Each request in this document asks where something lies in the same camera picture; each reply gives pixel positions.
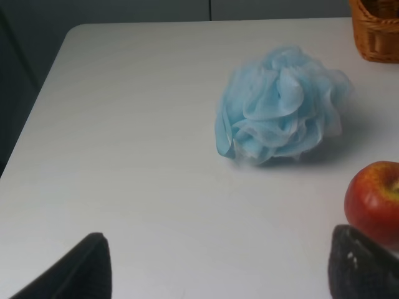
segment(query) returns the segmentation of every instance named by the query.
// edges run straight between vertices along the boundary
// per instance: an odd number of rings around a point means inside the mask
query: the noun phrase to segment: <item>basket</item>
[[[350,0],[355,43],[369,61],[399,63],[399,0]]]

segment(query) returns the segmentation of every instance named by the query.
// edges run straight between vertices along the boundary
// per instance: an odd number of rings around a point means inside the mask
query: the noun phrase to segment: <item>black object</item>
[[[350,225],[334,229],[328,271],[333,299],[399,299],[399,260]]]
[[[111,294],[108,242],[93,233],[11,299],[110,299]]]

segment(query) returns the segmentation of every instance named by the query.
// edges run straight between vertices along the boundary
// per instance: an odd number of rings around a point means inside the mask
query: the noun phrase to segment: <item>dark gray wall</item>
[[[349,17],[349,0],[211,0],[212,20]]]

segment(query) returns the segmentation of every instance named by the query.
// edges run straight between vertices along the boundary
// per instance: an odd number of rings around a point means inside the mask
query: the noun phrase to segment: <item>red apple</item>
[[[345,215],[374,241],[399,248],[399,163],[376,162],[356,174],[345,195]]]

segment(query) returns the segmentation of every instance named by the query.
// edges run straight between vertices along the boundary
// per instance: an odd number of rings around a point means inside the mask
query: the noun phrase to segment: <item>table surface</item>
[[[399,66],[362,60],[352,34],[350,19],[72,29],[0,180],[0,297],[99,231],[116,299],[330,298],[348,183],[399,153]],[[344,134],[300,163],[235,166],[216,152],[218,99],[282,44],[352,79]]]

